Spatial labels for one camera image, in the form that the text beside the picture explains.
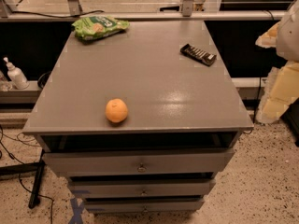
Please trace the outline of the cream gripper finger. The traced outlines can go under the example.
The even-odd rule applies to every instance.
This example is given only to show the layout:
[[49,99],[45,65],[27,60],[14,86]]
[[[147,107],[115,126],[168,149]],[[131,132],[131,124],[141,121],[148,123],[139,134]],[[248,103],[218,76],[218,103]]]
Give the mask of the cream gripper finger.
[[278,35],[278,26],[279,22],[274,24],[271,28],[269,28],[265,33],[260,35],[255,44],[261,48],[274,48],[277,43],[277,35]]
[[299,63],[288,61],[273,67],[265,82],[264,95],[256,119],[263,124],[276,122],[299,98]]

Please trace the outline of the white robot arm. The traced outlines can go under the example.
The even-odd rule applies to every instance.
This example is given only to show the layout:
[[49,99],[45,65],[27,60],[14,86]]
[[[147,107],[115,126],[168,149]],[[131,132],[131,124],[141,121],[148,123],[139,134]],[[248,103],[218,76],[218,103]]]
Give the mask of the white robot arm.
[[277,56],[287,62],[273,67],[258,106],[257,120],[273,123],[299,98],[299,5],[293,3],[281,21],[260,35],[255,44],[261,48],[275,48]]

